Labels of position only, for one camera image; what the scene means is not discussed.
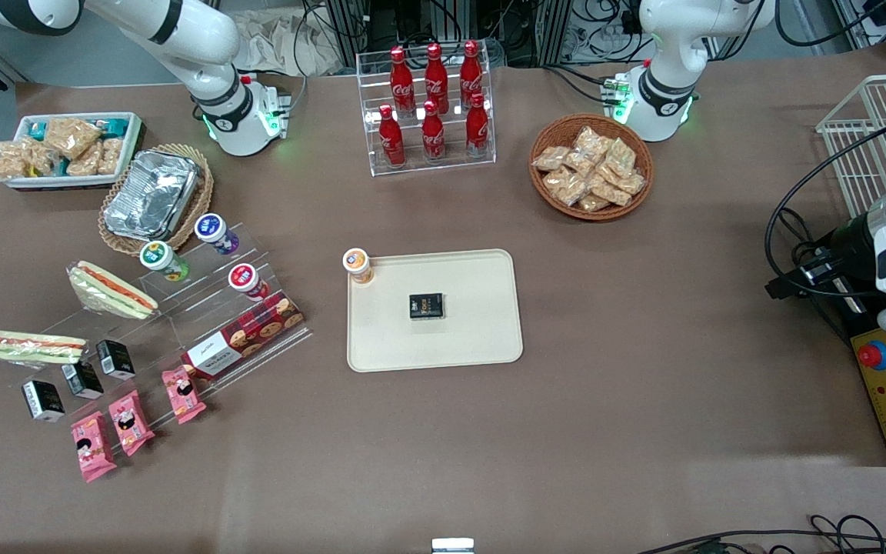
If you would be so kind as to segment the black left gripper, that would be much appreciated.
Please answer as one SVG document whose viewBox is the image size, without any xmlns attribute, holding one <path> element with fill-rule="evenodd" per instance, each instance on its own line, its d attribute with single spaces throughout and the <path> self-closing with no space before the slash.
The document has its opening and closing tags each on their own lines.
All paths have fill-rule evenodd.
<svg viewBox="0 0 886 554">
<path fill-rule="evenodd" d="M 773 299 L 808 298 L 815 290 L 875 290 L 874 239 L 865 214 L 839 225 L 805 246 L 809 259 L 797 271 L 765 285 Z"/>
</svg>

